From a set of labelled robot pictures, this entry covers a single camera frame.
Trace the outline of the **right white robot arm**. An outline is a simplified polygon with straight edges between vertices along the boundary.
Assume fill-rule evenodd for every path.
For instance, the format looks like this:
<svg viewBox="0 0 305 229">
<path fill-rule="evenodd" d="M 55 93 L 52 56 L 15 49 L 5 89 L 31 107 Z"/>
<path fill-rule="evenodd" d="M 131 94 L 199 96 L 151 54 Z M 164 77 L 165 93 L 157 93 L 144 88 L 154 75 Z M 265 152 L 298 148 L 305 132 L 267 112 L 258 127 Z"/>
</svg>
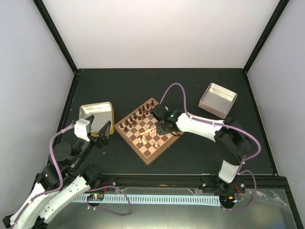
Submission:
<svg viewBox="0 0 305 229">
<path fill-rule="evenodd" d="M 215 142 L 223 159 L 216 181 L 217 188 L 221 192 L 228 192 L 234 187 L 233 179 L 238 173 L 243 157 L 252 146 L 245 134 L 232 129 L 231 125 L 224 127 L 223 120 L 188 115 L 180 109 L 171 112 L 161 104 L 151 110 L 151 115 L 157 120 L 156 128 L 160 135 L 192 133 Z"/>
</svg>

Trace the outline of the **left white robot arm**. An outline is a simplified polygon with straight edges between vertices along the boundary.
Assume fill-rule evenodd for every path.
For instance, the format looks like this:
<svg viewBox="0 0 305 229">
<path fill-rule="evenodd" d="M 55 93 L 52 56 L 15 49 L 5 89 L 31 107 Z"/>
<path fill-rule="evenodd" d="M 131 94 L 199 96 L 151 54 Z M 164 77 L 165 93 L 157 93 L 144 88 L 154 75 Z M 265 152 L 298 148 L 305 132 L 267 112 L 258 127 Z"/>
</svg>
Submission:
<svg viewBox="0 0 305 229">
<path fill-rule="evenodd" d="M 7 229 L 45 229 L 53 218 L 78 195 L 102 186 L 94 166 L 81 165 L 94 147 L 109 142 L 111 122 L 97 136 L 91 135 L 94 116 L 79 119 L 57 132 L 49 143 L 49 162 L 36 175 L 31 193 L 21 208 L 2 222 Z"/>
</svg>

